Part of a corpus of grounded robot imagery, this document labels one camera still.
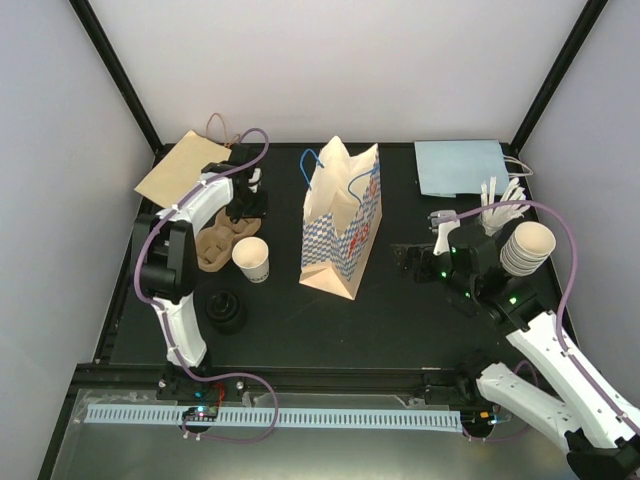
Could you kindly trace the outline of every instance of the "white paper cup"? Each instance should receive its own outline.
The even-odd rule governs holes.
[[[269,247],[261,238],[240,240],[233,247],[231,258],[251,283],[264,282],[269,276]]]
[[[518,225],[500,251],[502,267],[514,277],[535,272],[556,247],[556,238],[538,222]]]

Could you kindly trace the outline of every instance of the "black table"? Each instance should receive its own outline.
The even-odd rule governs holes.
[[[368,146],[350,145],[349,149],[356,154]],[[477,349],[509,366],[522,359],[481,318],[468,318],[450,306],[444,285],[416,284],[398,275],[392,244],[433,241],[427,220],[430,212],[462,212],[479,204],[478,196],[421,196],[412,144],[380,146],[383,218],[356,300],[300,285],[306,184],[298,162],[306,147],[273,145],[261,163],[270,206],[258,236],[269,245],[269,279],[250,284],[232,262],[218,273],[200,272],[195,307],[214,365],[239,369],[449,368]],[[557,285],[550,262],[531,280],[543,304],[554,308]],[[236,335],[216,334],[204,315],[207,297],[223,287],[235,291],[248,309],[248,323]],[[149,306],[138,301],[131,286],[118,318],[111,364],[165,363],[158,319]]]

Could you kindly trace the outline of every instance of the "blue bag handle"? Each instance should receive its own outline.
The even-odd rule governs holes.
[[[307,172],[304,171],[304,159],[307,156],[307,153],[310,153],[311,155],[313,155],[315,157],[316,163],[318,165],[320,165],[320,168],[324,168],[324,165],[322,164],[322,162],[318,158],[318,154],[316,152],[314,152],[313,150],[311,150],[310,148],[307,148],[304,152],[302,152],[302,155],[300,155],[300,171],[302,172],[302,175],[304,175],[304,179],[307,181],[307,185],[309,186],[309,190],[311,190],[311,180],[309,180],[309,176],[307,175]]]
[[[353,185],[353,182],[355,182],[359,178],[365,177],[367,175],[373,175],[376,171],[378,171],[379,168],[380,168],[380,165],[376,165],[368,172],[364,172],[364,173],[361,173],[360,175],[356,175],[355,177],[353,177],[353,180],[349,182],[349,185],[347,185],[347,191],[351,194],[353,198],[358,200],[359,206],[362,206],[362,200],[360,200],[360,197],[358,197],[355,193],[353,193],[353,191],[351,190],[351,185]]]

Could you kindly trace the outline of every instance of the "checkered paper bag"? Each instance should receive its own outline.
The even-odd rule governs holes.
[[[354,300],[382,219],[378,145],[355,157],[333,137],[304,201],[300,283]]]

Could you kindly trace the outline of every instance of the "white wall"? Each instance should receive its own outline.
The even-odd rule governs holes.
[[[65,0],[0,3],[0,476],[36,478],[152,160]]]
[[[585,0],[93,0],[163,141],[510,141]]]
[[[609,2],[560,84],[522,158],[538,201],[557,207],[578,238],[570,301],[587,355],[640,404],[640,2]],[[569,268],[560,229],[554,262]]]

